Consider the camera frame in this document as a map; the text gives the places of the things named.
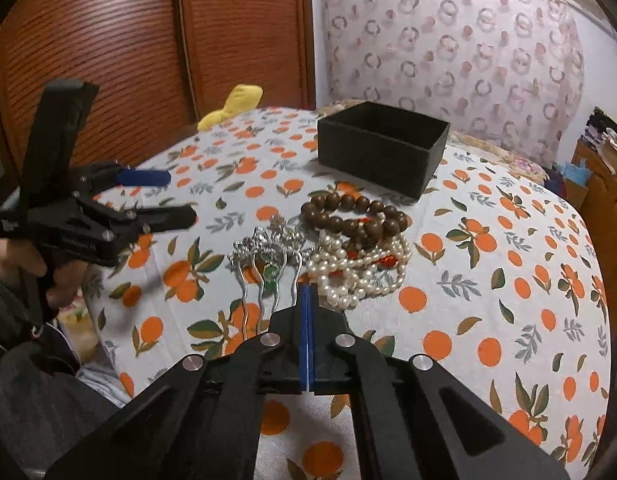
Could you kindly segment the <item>person's left hand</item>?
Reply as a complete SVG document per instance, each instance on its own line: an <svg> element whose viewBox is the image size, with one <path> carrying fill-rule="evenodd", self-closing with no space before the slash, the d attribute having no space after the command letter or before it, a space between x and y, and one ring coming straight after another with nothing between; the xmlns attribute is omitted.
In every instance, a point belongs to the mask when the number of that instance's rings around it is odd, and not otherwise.
<svg viewBox="0 0 617 480"><path fill-rule="evenodd" d="M88 264L70 261L54 271L54 284L46 292L46 299L52 308L67 307L82 286ZM28 240L7 240L0 238L0 281L16 289L21 285L24 274L42 278L47 266L34 245Z"/></svg>

